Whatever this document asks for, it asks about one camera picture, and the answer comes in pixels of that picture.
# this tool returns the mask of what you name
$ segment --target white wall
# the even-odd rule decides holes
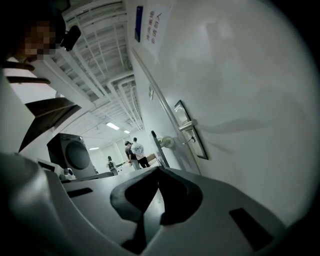
[[[261,1],[176,0],[156,61],[143,46],[150,2],[126,2],[129,47],[171,109],[182,100],[197,120],[209,156],[196,157],[202,175],[235,186],[287,225],[301,218],[318,180],[319,76],[294,28]],[[131,59],[145,129],[172,135]]]
[[[120,139],[120,140],[116,141],[115,144],[117,145],[118,150],[119,150],[119,152],[120,152],[120,154],[121,154],[121,159],[122,159],[123,161],[127,161],[127,160],[128,160],[128,157],[127,157],[127,155],[126,155],[126,153],[125,153],[125,143],[124,143],[124,141],[123,141],[122,139]]]
[[[11,57],[8,61],[18,62]],[[6,68],[4,70],[6,76],[12,77],[28,77],[36,78],[36,76],[29,70]],[[11,87],[15,94],[19,97],[22,103],[37,102],[47,99],[54,99],[56,97],[56,90],[45,83],[13,83]]]
[[[19,152],[34,119],[0,71],[0,152]]]
[[[21,150],[20,154],[35,162],[38,159],[51,162],[47,143],[51,141],[52,138],[53,138],[53,128],[47,130],[46,132],[42,133],[40,136],[35,138],[23,150]]]
[[[99,174],[110,171],[109,168],[107,168],[108,161],[106,160],[104,153],[100,149],[89,151],[89,156],[93,166]]]
[[[117,165],[123,162],[122,158],[120,158],[119,156],[119,152],[117,152],[118,149],[113,144],[107,147],[104,147],[101,150],[107,162],[108,162],[108,156],[110,156]]]

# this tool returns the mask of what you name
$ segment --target white ceiling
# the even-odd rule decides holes
[[[73,93],[79,93],[83,100],[89,100],[94,107],[73,120],[61,133],[82,136],[89,149],[102,148],[127,137],[125,130],[135,132],[142,129],[135,81],[123,84],[127,101],[114,83],[111,86],[114,86],[117,96],[107,87],[109,79],[132,70],[127,52],[127,13],[124,3],[112,0],[71,1],[71,8],[62,15],[67,29],[77,25],[82,35],[70,52],[57,50],[43,63],[72,87]],[[106,126],[108,122],[120,129]]]

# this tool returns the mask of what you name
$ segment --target person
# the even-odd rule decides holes
[[[49,0],[16,2],[4,1],[2,10],[14,10],[14,22],[6,22],[2,15],[1,33],[4,35],[0,53],[1,65],[10,57],[22,62],[43,60],[52,53],[66,34],[66,24],[61,11]]]
[[[125,151],[126,156],[129,159],[129,163],[131,163],[133,165],[134,170],[141,169],[139,166],[136,155],[131,151],[132,144],[129,141],[126,141],[124,143],[124,145],[125,145],[124,151]]]
[[[108,156],[107,166],[109,167],[110,172],[112,172],[114,176],[118,175],[116,163],[115,163],[115,161],[112,161],[112,158],[110,155]]]
[[[135,154],[138,163],[142,168],[150,167],[147,158],[145,157],[145,149],[144,146],[137,143],[137,138],[133,138],[133,146],[131,147],[131,151]]]

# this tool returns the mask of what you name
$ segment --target fluorescent light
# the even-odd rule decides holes
[[[120,129],[118,126],[114,125],[112,122],[108,122],[106,125],[109,126],[112,129],[115,129],[115,130],[119,130]]]

